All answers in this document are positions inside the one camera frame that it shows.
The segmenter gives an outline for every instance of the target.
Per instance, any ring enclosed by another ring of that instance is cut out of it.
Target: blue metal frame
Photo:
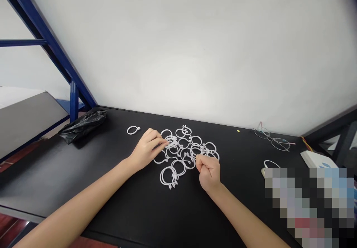
[[[78,119],[78,88],[74,81],[71,82],[71,103],[70,103],[70,122]]]
[[[62,100],[62,99],[56,99],[56,101],[58,102],[58,104],[60,104],[62,106],[62,108],[64,108],[66,110],[66,112],[68,114],[71,113],[71,102],[68,100]],[[83,103],[78,103],[78,111],[83,111],[83,112],[87,112],[89,109],[87,109]]]
[[[28,46],[28,45],[46,45],[45,40],[0,40],[0,47],[8,46]]]
[[[85,109],[91,109],[97,106],[92,95],[88,91],[87,87],[81,80],[80,76],[72,66],[71,62],[67,58],[66,54],[62,50],[61,46],[55,39],[51,30],[46,25],[45,21],[37,11],[36,7],[31,0],[8,0],[13,9],[17,12],[24,24],[30,30],[35,39],[25,40],[0,40],[0,47],[5,46],[28,46],[28,45],[40,45],[47,55],[52,60],[53,64],[58,68],[63,77],[71,86],[71,101],[70,101],[70,115],[61,119],[53,126],[43,131],[27,143],[11,152],[4,158],[0,159],[0,162],[6,160],[20,149],[24,148],[28,144],[38,140],[41,136],[60,125],[67,120],[70,116],[71,122],[78,118],[78,99],[80,98],[84,104]]]
[[[64,51],[54,38],[50,29],[42,19],[36,7],[31,0],[8,0],[15,11],[22,18],[28,29],[36,39],[44,39],[47,48],[44,48],[46,53],[52,59],[58,70],[70,84],[74,81],[79,90],[79,97],[86,106],[95,107],[97,104],[87,87],[82,82],[81,78],[73,68]]]

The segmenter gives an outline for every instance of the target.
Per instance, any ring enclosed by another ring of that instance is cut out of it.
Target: black desk
[[[132,125],[142,129],[128,135]],[[253,130],[116,109],[108,109],[105,123],[78,143],[67,145],[54,136],[1,173],[0,212],[40,222],[129,156],[147,128],[174,132],[182,125],[216,145],[222,183],[290,246],[300,247],[288,233],[286,219],[280,219],[279,210],[265,198],[261,169],[264,160],[281,167],[306,167],[300,156],[306,150],[301,139],[277,135],[297,143],[291,152],[284,152]],[[172,190],[160,183],[160,172],[169,164],[152,162],[132,176],[83,236],[124,247],[243,246],[201,188],[196,169],[187,170]]]

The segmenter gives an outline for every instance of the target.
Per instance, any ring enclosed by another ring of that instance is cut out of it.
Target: forearm
[[[127,159],[56,210],[17,245],[19,247],[68,247],[93,217],[134,173]]]
[[[248,248],[288,247],[282,239],[235,198],[224,185],[208,194],[231,222]]]

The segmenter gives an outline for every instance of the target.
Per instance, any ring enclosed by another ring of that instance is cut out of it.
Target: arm
[[[248,248],[289,247],[220,182],[220,165],[216,158],[197,155],[196,165],[202,188],[225,214]]]
[[[157,131],[148,129],[128,158],[61,206],[15,248],[68,247],[118,188],[148,165],[167,144]]]

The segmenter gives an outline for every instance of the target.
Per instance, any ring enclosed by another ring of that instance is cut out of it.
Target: hand
[[[147,166],[158,154],[168,145],[168,141],[163,139],[156,130],[149,128],[141,137],[133,153],[128,157],[136,171]]]
[[[200,183],[208,193],[213,193],[222,187],[220,180],[221,166],[218,159],[204,155],[196,156],[196,167],[200,172]]]

